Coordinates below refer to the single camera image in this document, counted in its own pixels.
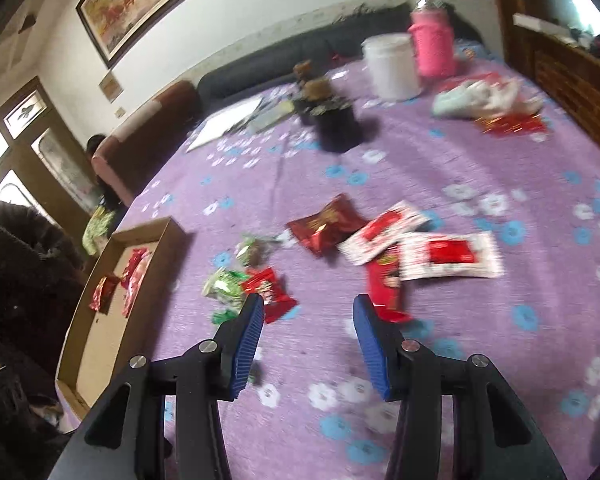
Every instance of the brown sofa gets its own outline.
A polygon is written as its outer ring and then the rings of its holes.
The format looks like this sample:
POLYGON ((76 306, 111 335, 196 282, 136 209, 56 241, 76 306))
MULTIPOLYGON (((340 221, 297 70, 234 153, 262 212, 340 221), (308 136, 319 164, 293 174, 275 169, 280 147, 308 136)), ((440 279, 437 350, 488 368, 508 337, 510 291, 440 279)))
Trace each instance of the brown sofa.
POLYGON ((103 140, 91 165, 130 206, 202 116, 195 86, 178 81, 139 107, 103 140))

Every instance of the white wall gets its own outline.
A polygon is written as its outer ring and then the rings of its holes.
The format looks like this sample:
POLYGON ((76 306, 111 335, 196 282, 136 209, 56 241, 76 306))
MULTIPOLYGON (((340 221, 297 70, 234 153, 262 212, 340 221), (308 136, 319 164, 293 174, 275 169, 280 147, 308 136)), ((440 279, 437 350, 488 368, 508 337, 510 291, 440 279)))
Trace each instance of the white wall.
POLYGON ((191 66, 258 30, 348 0, 186 0, 145 34, 114 67, 123 93, 110 104, 98 87, 107 69, 69 0, 40 61, 40 79, 80 142, 122 122, 191 66))

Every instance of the pink bottle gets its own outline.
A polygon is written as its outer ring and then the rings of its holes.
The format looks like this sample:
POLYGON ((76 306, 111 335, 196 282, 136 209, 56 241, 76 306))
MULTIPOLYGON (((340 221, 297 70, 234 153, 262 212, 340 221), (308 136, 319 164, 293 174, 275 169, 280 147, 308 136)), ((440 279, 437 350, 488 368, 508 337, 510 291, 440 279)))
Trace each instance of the pink bottle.
POLYGON ((456 74, 454 32, 443 8, 415 9, 411 13, 418 71, 423 77, 451 77, 456 74))

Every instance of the black sofa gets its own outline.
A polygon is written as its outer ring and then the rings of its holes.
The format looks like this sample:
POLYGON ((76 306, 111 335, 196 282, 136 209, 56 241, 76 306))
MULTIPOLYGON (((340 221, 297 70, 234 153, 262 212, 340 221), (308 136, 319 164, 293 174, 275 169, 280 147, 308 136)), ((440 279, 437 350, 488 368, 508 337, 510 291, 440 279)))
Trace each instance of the black sofa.
MULTIPOLYGON (((456 38, 482 42, 473 25, 445 4, 456 38)), ((327 27, 316 28, 279 41, 206 74, 198 83, 206 114, 257 94, 267 88, 295 80, 296 63, 311 59, 317 71, 334 66, 334 58, 359 58, 362 42, 370 36, 404 32, 411 25, 410 7, 369 10, 362 7, 351 16, 327 27)))

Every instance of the purple tablecloth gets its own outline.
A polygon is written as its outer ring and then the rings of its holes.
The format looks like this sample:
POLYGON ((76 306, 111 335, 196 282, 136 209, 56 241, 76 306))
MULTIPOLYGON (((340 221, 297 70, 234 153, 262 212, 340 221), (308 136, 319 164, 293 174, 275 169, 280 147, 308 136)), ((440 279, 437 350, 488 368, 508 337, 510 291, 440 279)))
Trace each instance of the purple tablecloth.
MULTIPOLYGON (((473 70, 511 73, 484 60, 473 70)), ((280 234, 340 192, 368 218, 405 199, 440 232, 493 230, 506 268, 495 280, 407 283, 418 321, 405 335, 445 356, 488 355, 568 477, 585 479, 600 414, 600 149, 549 99, 542 112, 549 133, 496 138, 470 121, 432 119, 430 96, 369 99, 360 64, 338 75, 335 83, 358 97, 357 117, 378 127, 373 141, 340 156, 323 153, 296 119, 190 153, 187 141, 135 200, 121 228, 172 216, 196 234, 152 357, 179 355, 215 333, 211 317, 220 305, 202 297, 202 286, 217 267, 236 264, 241 233, 280 234)), ((292 242, 270 263, 299 306, 263 329, 264 384, 221 403, 234 478, 380 480, 398 406, 372 390, 352 326, 365 269, 342 256, 316 259, 292 242)), ((166 433, 173 439, 172 402, 166 433)), ((448 472, 448 410, 443 419, 448 472)))

